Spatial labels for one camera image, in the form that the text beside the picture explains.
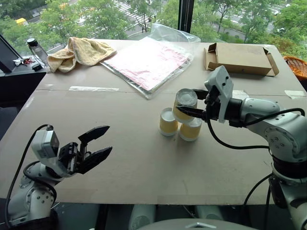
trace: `beige towel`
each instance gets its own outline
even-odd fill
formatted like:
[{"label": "beige towel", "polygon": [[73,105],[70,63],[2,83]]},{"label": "beige towel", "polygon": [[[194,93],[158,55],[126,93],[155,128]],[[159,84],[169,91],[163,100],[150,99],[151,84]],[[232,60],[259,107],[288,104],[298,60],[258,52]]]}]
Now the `beige towel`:
[{"label": "beige towel", "polygon": [[76,62],[93,66],[115,53],[116,50],[107,43],[87,38],[70,37],[66,48],[48,56],[48,64],[52,72],[58,69],[66,73],[75,68]]}]

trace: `plastic bag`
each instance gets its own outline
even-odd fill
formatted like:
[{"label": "plastic bag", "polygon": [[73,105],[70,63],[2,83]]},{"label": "plastic bag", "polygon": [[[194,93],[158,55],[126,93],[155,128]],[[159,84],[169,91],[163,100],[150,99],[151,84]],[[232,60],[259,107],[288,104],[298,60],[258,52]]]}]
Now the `plastic bag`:
[{"label": "plastic bag", "polygon": [[148,37],[101,64],[149,100],[190,65],[200,41],[196,36],[155,23]]}]

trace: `cardboard box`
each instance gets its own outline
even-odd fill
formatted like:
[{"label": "cardboard box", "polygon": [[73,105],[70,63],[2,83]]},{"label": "cardboard box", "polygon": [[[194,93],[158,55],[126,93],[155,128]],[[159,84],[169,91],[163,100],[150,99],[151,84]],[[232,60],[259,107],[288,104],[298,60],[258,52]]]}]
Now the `cardboard box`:
[{"label": "cardboard box", "polygon": [[207,70],[224,65],[229,72],[275,76],[279,73],[271,53],[262,46],[214,43],[204,49]]}]

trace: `stacked cups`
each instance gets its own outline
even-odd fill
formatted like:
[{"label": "stacked cups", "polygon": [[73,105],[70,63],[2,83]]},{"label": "stacked cups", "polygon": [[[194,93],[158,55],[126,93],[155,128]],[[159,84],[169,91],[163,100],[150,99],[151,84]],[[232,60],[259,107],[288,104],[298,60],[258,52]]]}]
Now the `stacked cups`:
[{"label": "stacked cups", "polygon": [[177,109],[177,106],[197,108],[196,93],[190,89],[181,89],[177,92],[173,109],[166,108],[161,113],[159,126],[161,134],[175,135],[178,130],[178,122],[181,122],[180,137],[186,141],[196,140],[201,130],[202,120],[184,114]]}]

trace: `clutter on windowsill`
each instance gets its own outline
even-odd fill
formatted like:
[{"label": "clutter on windowsill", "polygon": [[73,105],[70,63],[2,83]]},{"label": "clutter on windowsill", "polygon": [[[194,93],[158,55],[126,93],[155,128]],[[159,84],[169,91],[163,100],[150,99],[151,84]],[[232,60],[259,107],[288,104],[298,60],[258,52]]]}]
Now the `clutter on windowsill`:
[{"label": "clutter on windowsill", "polygon": [[32,60],[31,57],[30,58],[20,58],[19,57],[18,59],[13,60],[13,62],[15,63],[15,66],[19,66],[20,64],[27,66],[27,65],[34,63],[35,60]]}]

